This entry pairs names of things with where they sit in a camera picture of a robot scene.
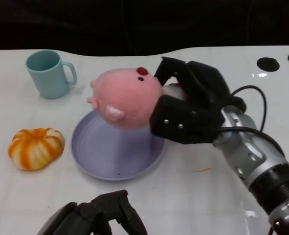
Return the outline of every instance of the black cable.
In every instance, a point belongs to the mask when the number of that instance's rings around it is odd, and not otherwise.
[[[249,127],[244,127],[244,126],[222,127],[217,130],[217,132],[231,132],[231,131],[250,132],[250,133],[256,134],[257,136],[260,136],[264,138],[265,140],[269,141],[271,144],[273,144],[275,148],[285,157],[284,152],[282,151],[282,148],[280,147],[280,145],[271,136],[267,135],[266,133],[262,131],[249,128]]]
[[[246,36],[247,36],[247,44],[250,45],[250,23],[251,23],[251,16],[252,16],[252,10],[253,10],[254,0],[250,0],[250,5],[248,8],[247,13],[247,20],[246,20]]]
[[[126,36],[126,40],[128,41],[129,46],[131,47],[131,49],[133,50],[135,55],[138,56],[138,52],[137,52],[136,48],[134,47],[134,45],[132,44],[132,42],[129,38],[129,35],[128,35],[126,20],[125,20],[125,12],[124,12],[124,0],[121,0],[121,15],[122,15],[122,23],[123,23],[123,27],[124,27],[124,33]]]
[[[250,9],[249,9],[249,12],[248,12],[248,18],[247,18],[247,40],[248,40],[248,42],[249,42],[249,22],[250,22],[250,16],[251,16],[253,3],[254,3],[254,0],[251,1]],[[262,119],[262,124],[261,124],[260,130],[256,130],[256,129],[249,128],[249,127],[234,126],[234,127],[220,128],[218,131],[219,132],[229,132],[229,131],[250,132],[250,133],[256,134],[256,135],[264,138],[265,140],[269,141],[271,144],[273,144],[274,147],[283,155],[283,157],[285,157],[284,152],[283,152],[282,148],[280,147],[280,145],[271,136],[269,136],[269,135],[267,135],[266,133],[263,132],[264,125],[265,125],[265,120],[266,120],[266,112],[267,112],[267,102],[266,102],[266,96],[264,95],[264,92],[259,87],[249,85],[249,86],[244,86],[244,87],[238,88],[233,93],[231,93],[230,96],[234,96],[238,92],[246,90],[246,89],[255,89],[255,90],[257,90],[261,94],[261,96],[263,98],[264,112],[263,112],[263,119]],[[273,235],[273,233],[274,233],[274,229],[272,227],[270,227],[267,235]]]
[[[270,230],[268,231],[268,234],[267,235],[272,235],[274,232],[274,229],[272,227],[270,227]]]
[[[255,89],[255,90],[257,90],[261,94],[261,96],[263,98],[264,112],[263,112],[263,119],[262,119],[262,124],[261,124],[261,128],[260,128],[260,131],[263,131],[264,125],[265,125],[265,120],[266,120],[266,112],[267,112],[266,96],[264,95],[264,92],[259,87],[249,85],[249,86],[244,86],[244,87],[238,88],[233,93],[231,93],[230,96],[234,96],[238,92],[243,91],[243,90],[247,90],[247,89]]]

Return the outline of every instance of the silver robot arm segment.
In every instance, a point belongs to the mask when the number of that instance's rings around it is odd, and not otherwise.
[[[222,110],[222,127],[256,128],[251,117],[235,106]],[[289,235],[289,163],[268,140],[248,132],[222,132],[214,146],[220,149],[258,203],[269,215],[278,235]]]

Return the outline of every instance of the robotic arm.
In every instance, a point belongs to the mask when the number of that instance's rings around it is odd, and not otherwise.
[[[162,96],[151,116],[152,133],[183,144],[213,143],[269,215],[271,227],[289,235],[289,163],[244,114],[243,100],[230,96],[218,70],[163,58],[155,75],[162,85],[175,76],[191,100]]]
[[[176,77],[188,100],[161,96],[150,119],[152,133],[182,144],[212,143],[269,215],[275,232],[289,235],[289,163],[279,145],[244,114],[244,101],[231,96],[219,71],[163,57],[155,76],[162,85]],[[67,204],[38,235],[111,235],[112,219],[130,235],[147,235],[125,190]]]

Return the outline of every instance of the mug handle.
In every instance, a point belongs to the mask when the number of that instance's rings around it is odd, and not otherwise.
[[[74,68],[74,65],[72,65],[72,63],[70,63],[70,62],[64,62],[64,61],[62,61],[62,65],[66,65],[66,66],[70,67],[74,81],[73,82],[67,82],[67,84],[70,86],[74,86],[77,83],[77,74],[76,74],[76,70]]]

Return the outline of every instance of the teal mug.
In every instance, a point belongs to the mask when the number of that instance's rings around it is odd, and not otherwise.
[[[67,81],[63,65],[70,67],[73,82]],[[74,86],[77,82],[74,66],[63,62],[61,56],[52,50],[41,50],[32,54],[26,60],[26,67],[40,95],[48,99],[64,96],[69,92],[69,86]]]

